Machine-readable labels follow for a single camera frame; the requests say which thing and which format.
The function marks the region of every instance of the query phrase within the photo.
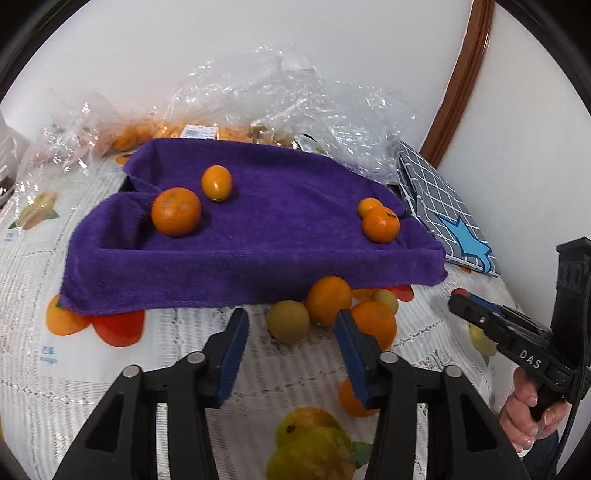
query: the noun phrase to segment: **blue star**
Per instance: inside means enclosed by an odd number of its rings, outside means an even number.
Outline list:
[[[461,217],[458,217],[455,223],[451,223],[446,218],[440,217],[439,215],[437,216],[452,235],[456,237],[457,243],[462,250],[462,255],[466,257],[476,257],[482,262],[482,273],[490,272],[492,265],[487,255],[491,253],[491,248],[481,240],[478,240],[474,234],[468,230],[468,227]]]

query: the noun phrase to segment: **person's hand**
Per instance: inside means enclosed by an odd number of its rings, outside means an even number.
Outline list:
[[[538,403],[535,385],[521,367],[515,370],[513,382],[515,391],[501,409],[499,422],[517,453],[521,453],[529,450],[536,440],[552,435],[568,415],[570,404],[566,400],[556,402],[544,412],[538,424],[531,418],[529,409]]]

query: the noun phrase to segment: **wall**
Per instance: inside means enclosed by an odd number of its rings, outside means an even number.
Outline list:
[[[440,172],[470,206],[524,311],[550,324],[556,245],[591,238],[591,116],[540,43],[496,7],[489,50]],[[591,420],[580,411],[567,451]]]
[[[32,137],[53,87],[97,90],[121,109],[147,109],[190,70],[226,51],[295,43],[327,79],[397,88],[417,113],[405,139],[419,147],[462,45],[471,0],[203,2],[93,0],[42,46],[1,105]]]

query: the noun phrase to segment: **metal screw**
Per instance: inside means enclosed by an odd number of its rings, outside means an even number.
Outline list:
[[[133,378],[139,374],[140,370],[137,365],[128,365],[123,369],[123,376],[127,378]]]
[[[205,353],[193,352],[189,354],[189,356],[187,357],[187,361],[190,364],[200,364],[205,361],[205,358]]]
[[[453,378],[458,378],[462,376],[462,370],[460,370],[460,368],[456,367],[455,365],[450,365],[449,367],[446,367],[445,373],[447,373],[450,377]]]
[[[382,352],[379,356],[379,359],[385,364],[395,364],[398,362],[398,355],[396,355],[394,352]]]

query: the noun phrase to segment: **purple cloth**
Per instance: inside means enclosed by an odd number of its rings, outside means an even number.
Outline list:
[[[201,176],[230,170],[234,190],[208,200]],[[388,245],[361,231],[357,204],[376,197],[398,215],[405,206],[386,187],[330,158],[229,141],[155,140],[127,163],[134,191],[106,199],[70,241],[61,302],[81,314],[165,307],[220,307],[305,298],[325,275],[352,288],[435,285],[445,252],[417,220],[404,218]],[[150,209],[165,189],[185,187],[202,203],[184,238],[156,231]]]

